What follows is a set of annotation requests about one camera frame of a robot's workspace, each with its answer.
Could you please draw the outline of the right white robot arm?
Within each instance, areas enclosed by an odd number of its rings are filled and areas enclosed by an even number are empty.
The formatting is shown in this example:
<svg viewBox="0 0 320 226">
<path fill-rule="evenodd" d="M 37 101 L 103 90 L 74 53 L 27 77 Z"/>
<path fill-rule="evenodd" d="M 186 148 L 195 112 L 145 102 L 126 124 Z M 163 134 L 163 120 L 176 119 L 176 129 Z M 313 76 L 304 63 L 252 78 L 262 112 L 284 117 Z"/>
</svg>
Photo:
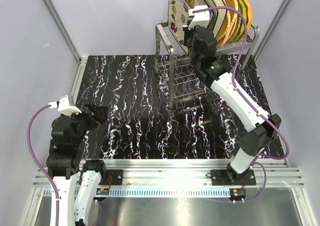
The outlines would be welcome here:
<svg viewBox="0 0 320 226">
<path fill-rule="evenodd" d="M 184 45 L 188 49 L 190 64 L 199 80 L 217 93 L 241 120 L 246 134 L 238 140 L 239 150 L 226 167 L 226 178 L 233 185 L 245 178 L 259 153 L 276 137 L 281 118 L 270 115 L 233 79 L 230 67 L 216 58 L 217 40 L 205 27 L 183 27 Z"/>
</svg>

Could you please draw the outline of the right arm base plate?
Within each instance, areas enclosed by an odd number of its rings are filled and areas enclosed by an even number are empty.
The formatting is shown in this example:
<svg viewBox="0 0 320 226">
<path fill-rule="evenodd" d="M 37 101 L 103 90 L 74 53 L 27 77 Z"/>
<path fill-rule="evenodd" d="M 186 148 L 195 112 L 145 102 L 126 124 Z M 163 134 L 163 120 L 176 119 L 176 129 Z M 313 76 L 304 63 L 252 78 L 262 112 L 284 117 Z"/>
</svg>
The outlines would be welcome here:
<svg viewBox="0 0 320 226">
<path fill-rule="evenodd" d="M 231 170 L 211 170 L 206 173 L 213 186 L 255 186 L 257 184 L 253 170 L 236 174 Z"/>
</svg>

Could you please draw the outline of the white square plate black rim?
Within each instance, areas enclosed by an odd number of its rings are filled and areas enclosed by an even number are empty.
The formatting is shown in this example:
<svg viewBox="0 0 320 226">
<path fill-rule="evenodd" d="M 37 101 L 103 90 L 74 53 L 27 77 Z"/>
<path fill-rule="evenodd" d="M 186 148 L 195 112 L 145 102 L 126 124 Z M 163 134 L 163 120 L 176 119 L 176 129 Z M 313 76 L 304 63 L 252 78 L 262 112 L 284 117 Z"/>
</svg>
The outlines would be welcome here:
<svg viewBox="0 0 320 226">
<path fill-rule="evenodd" d="M 207 0 L 207 2 L 208 2 L 208 6 L 209 7 L 214 7 L 214 6 L 220 6 L 221 5 L 221 0 Z M 215 37 L 218 37 L 218 32 L 219 32 L 219 30 L 221 28 L 221 24 L 223 22 L 223 20 L 221 20 L 221 16 L 223 14 L 220 13 L 220 11 L 218 9 L 213 10 L 213 13 L 214 13 L 214 20 L 210 24 L 210 26 L 212 26 L 213 33 L 214 33 Z"/>
</svg>

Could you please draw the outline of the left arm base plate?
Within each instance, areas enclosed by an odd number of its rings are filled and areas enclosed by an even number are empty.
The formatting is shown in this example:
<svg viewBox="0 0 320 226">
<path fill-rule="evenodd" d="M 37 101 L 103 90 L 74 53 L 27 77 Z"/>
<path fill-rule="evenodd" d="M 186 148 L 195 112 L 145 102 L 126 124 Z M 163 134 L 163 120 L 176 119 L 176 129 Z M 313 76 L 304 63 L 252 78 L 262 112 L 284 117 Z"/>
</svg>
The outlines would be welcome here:
<svg viewBox="0 0 320 226">
<path fill-rule="evenodd" d="M 120 186 L 123 184 L 123 170 L 106 170 L 103 173 L 100 185 L 107 186 L 111 183 L 112 186 Z"/>
</svg>

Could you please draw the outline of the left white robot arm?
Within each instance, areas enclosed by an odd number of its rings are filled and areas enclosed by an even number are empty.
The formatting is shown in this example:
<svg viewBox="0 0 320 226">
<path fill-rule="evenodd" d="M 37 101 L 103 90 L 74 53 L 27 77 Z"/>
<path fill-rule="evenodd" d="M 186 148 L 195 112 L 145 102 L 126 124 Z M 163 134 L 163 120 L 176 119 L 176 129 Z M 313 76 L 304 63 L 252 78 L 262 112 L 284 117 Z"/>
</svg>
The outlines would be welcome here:
<svg viewBox="0 0 320 226">
<path fill-rule="evenodd" d="M 47 172 L 52 180 L 52 226 L 87 226 L 97 186 L 105 183 L 108 173 L 103 160 L 87 160 L 80 170 L 80 145 L 88 131 L 108 120 L 107 106 L 86 104 L 92 112 L 61 114 L 52 124 Z"/>
</svg>

